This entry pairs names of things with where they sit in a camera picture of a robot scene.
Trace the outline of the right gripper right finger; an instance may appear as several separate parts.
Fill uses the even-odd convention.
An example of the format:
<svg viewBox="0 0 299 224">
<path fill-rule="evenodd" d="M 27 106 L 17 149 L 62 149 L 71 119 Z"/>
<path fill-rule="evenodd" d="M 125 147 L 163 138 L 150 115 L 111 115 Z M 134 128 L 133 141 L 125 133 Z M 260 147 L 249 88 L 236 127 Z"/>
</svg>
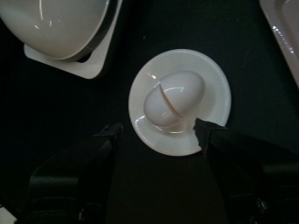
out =
<svg viewBox="0 0 299 224">
<path fill-rule="evenodd" d="M 299 155 L 202 119 L 194 131 L 229 224 L 299 224 Z"/>
</svg>

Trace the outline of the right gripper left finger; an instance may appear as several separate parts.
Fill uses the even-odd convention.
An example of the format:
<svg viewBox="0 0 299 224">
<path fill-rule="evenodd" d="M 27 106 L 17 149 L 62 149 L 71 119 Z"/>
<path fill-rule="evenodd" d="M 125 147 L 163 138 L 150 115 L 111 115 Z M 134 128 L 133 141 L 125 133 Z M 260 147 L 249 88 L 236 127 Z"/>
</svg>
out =
<svg viewBox="0 0 299 224">
<path fill-rule="evenodd" d="M 122 132 L 119 123 L 106 127 L 35 169 L 15 224 L 106 224 Z"/>
</svg>

